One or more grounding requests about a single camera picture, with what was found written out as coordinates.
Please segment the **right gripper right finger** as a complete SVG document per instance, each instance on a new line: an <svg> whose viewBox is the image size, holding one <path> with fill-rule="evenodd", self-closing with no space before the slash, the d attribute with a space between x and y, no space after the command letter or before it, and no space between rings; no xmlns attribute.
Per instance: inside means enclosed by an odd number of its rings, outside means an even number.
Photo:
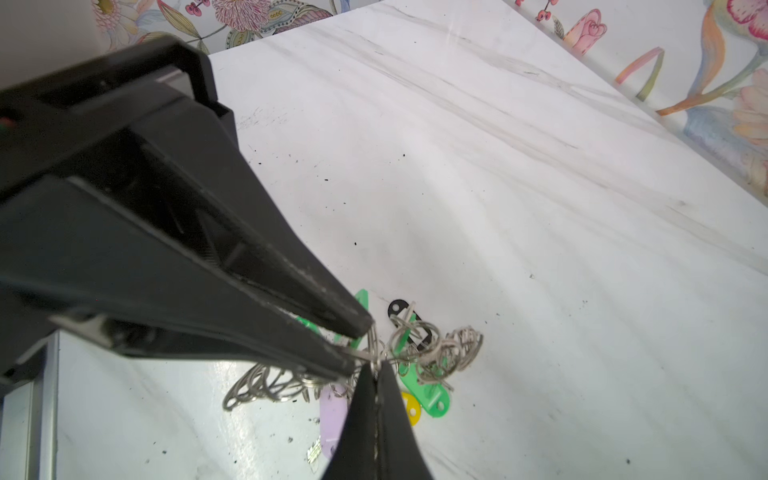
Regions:
<svg viewBox="0 0 768 480"><path fill-rule="evenodd" d="M405 403L390 364L383 363L376 379L377 478L432 480L408 420Z"/></svg>

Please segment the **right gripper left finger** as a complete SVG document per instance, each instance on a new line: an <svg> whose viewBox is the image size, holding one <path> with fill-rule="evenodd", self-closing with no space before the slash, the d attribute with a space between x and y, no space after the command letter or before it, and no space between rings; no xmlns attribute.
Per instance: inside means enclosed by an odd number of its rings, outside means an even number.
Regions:
<svg viewBox="0 0 768 480"><path fill-rule="evenodd" d="M336 451L323 480L374 479L376 467L376 384L369 364L358 377Z"/></svg>

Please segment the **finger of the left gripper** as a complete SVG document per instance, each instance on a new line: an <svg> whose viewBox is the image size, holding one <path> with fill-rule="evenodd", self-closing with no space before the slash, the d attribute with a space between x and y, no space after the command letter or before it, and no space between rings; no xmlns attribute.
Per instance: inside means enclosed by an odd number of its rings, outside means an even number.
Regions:
<svg viewBox="0 0 768 480"><path fill-rule="evenodd" d="M195 102L133 121L86 158L80 177L262 300L308 317L318 290L342 286L288 225L237 137Z"/></svg>
<svg viewBox="0 0 768 480"><path fill-rule="evenodd" d="M335 381L352 359L76 179L1 209L1 340L10 360L66 330L126 357L261 361Z"/></svg>

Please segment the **green key tag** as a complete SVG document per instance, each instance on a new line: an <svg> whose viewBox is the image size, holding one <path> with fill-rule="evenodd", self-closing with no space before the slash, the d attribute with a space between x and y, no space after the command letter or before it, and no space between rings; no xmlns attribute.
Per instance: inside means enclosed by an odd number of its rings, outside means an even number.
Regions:
<svg viewBox="0 0 768 480"><path fill-rule="evenodd" d="M344 340L360 343L373 325L368 311L369 294L365 289L351 294L342 286L317 291L318 304L308 307L308 317L296 320L325 340Z"/></svg>

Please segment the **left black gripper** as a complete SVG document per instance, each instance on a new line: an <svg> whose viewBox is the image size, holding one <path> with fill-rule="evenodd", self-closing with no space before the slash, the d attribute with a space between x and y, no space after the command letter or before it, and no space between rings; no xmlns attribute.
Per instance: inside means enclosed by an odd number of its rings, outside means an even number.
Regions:
<svg viewBox="0 0 768 480"><path fill-rule="evenodd" d="M1 195L176 100L213 113L231 139L209 57L172 37L102 56L1 93Z"/></svg>

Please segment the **round metal key organizer disc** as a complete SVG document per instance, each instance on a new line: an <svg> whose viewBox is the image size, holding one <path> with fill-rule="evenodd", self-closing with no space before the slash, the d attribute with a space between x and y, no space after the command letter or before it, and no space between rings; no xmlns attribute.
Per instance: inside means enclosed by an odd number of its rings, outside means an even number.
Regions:
<svg viewBox="0 0 768 480"><path fill-rule="evenodd" d="M406 356L405 360L416 360L423 368L423 372L418 374L421 380L426 383L440 383L450 393L453 387L449 384L449 379L466 370L474 362L482 349L484 336L471 326L443 334L435 324L424 320L422 322L435 330L436 342L430 350ZM240 405L258 400L284 403L302 399L308 402L311 398L318 399L321 390L330 384L345 387L349 400L365 364L369 364L375 374L383 363L390 364L400 381L397 359L392 354L393 337L399 329L395 327L387 341L380 340L376 330L371 329L360 343L349 343L349 346L348 341L342 343L341 351L352 356L354 370L351 376L339 382L257 363L230 387L222 401L222 408L232 411Z"/></svg>

